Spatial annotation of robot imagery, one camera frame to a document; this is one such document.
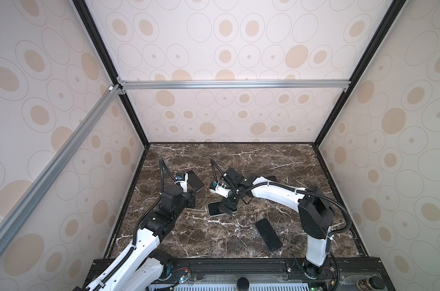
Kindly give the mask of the pink phone case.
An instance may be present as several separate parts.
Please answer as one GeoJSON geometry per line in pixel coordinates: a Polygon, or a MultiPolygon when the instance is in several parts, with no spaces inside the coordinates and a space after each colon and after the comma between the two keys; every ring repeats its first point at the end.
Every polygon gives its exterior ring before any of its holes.
{"type": "Polygon", "coordinates": [[[196,183],[193,187],[196,193],[200,192],[205,187],[205,184],[201,181],[200,183],[196,183]]]}

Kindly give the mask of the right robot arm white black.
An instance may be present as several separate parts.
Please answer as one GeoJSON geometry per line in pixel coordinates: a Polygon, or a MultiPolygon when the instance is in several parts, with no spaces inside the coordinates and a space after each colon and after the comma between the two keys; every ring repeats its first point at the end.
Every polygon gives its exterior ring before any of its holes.
{"type": "Polygon", "coordinates": [[[330,254],[330,240],[348,231],[352,220],[347,209],[325,196],[318,187],[292,187],[266,177],[240,175],[232,168],[209,185],[210,192],[222,196],[219,211],[231,215],[243,197],[263,198],[299,213],[301,227],[307,235],[307,251],[299,267],[308,278],[323,272],[330,254]]]}

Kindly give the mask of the black phone case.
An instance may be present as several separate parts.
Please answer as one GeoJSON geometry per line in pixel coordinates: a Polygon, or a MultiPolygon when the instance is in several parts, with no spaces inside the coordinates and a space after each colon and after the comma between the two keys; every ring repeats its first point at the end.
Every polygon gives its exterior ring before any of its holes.
{"type": "Polygon", "coordinates": [[[270,181],[273,181],[273,182],[277,182],[278,181],[275,176],[269,176],[269,177],[266,177],[266,179],[268,179],[270,181]]]}

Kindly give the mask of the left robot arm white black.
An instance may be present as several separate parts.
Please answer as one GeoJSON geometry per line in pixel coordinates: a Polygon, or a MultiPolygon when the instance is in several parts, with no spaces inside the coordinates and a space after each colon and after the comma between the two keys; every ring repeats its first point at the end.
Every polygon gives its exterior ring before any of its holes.
{"type": "Polygon", "coordinates": [[[153,208],[138,220],[133,238],[124,251],[84,291],[145,291],[149,285],[171,274],[172,258],[158,249],[174,229],[185,209],[196,204],[196,190],[189,188],[187,172],[171,174],[159,160],[160,194],[153,208]]]}

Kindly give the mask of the horizontal aluminium rail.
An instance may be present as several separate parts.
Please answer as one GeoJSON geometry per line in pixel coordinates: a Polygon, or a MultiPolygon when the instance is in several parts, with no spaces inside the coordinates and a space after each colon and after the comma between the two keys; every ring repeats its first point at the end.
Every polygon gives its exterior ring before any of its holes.
{"type": "Polygon", "coordinates": [[[125,90],[348,88],[350,80],[122,81],[125,90]]]}

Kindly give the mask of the black button right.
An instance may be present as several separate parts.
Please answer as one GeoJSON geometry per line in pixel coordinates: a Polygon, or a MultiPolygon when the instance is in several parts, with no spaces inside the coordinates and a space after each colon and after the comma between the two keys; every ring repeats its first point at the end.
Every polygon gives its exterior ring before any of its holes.
{"type": "Polygon", "coordinates": [[[368,291],[382,291],[386,284],[384,280],[378,276],[371,276],[364,280],[364,286],[368,291]]]}

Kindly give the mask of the diagonal aluminium rail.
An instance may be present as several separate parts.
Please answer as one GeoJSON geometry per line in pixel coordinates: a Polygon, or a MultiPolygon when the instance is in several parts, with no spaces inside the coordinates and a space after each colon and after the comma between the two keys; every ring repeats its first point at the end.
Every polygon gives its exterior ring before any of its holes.
{"type": "Polygon", "coordinates": [[[52,184],[77,152],[85,138],[97,124],[97,121],[100,120],[104,111],[108,108],[113,99],[119,95],[121,88],[122,86],[120,84],[114,84],[113,88],[103,95],[86,118],[70,135],[54,158],[44,168],[42,173],[27,189],[25,195],[23,195],[10,213],[8,213],[8,216],[2,221],[0,224],[0,257],[34,212],[45,194],[47,194],[52,184]]]}

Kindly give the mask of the black base frame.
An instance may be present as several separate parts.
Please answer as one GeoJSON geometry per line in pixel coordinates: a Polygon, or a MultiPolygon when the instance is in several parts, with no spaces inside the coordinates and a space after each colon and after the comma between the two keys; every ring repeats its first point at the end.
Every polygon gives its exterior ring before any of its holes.
{"type": "Polygon", "coordinates": [[[355,291],[371,276],[384,280],[383,291],[395,288],[375,257],[329,258],[316,279],[299,268],[301,258],[171,258],[170,276],[152,282],[146,291],[236,291],[240,277],[249,280],[249,291],[355,291]]]}

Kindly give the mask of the blue phone black screen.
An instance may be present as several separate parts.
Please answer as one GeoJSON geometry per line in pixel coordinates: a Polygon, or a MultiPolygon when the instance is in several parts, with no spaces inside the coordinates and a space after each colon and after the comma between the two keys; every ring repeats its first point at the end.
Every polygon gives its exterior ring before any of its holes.
{"type": "Polygon", "coordinates": [[[193,189],[194,185],[196,183],[200,183],[202,180],[197,176],[197,174],[193,170],[189,170],[187,173],[188,173],[188,185],[193,189]]]}

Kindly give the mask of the black round knob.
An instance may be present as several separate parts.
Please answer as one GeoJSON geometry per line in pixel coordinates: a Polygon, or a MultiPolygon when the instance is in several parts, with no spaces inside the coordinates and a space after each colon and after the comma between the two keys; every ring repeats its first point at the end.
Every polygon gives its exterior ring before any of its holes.
{"type": "Polygon", "coordinates": [[[249,291],[250,282],[246,277],[240,277],[236,282],[237,291],[249,291]]]}

